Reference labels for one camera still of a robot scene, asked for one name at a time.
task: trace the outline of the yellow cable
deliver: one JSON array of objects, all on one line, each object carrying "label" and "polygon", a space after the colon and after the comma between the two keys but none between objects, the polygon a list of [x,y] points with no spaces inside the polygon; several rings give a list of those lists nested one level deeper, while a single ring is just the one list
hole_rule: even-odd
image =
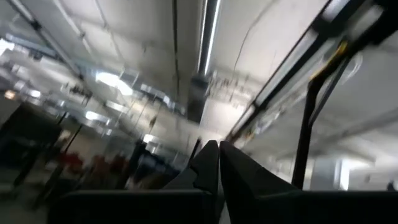
[{"label": "yellow cable", "polygon": [[346,49],[347,49],[347,45],[348,45],[347,41],[342,42],[342,43],[338,46],[338,48],[337,48],[337,50],[335,51],[335,53],[333,53],[333,55],[330,57],[330,59],[328,60],[328,62],[326,63],[326,65],[323,66],[319,71],[317,71],[317,72],[315,72],[313,75],[311,75],[310,80],[313,80],[315,77],[317,77],[319,74],[321,74],[321,72],[323,72],[324,69],[326,69],[326,68],[330,65],[331,61],[333,61],[337,56],[339,56],[339,55],[341,55],[342,53],[344,53],[344,52],[346,51]]}]

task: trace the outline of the concrete column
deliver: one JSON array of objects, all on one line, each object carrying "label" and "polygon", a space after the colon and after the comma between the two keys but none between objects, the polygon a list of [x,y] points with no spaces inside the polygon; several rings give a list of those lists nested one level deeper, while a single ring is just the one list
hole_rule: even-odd
[{"label": "concrete column", "polygon": [[315,159],[310,190],[339,190],[341,179],[341,159],[319,157]]}]

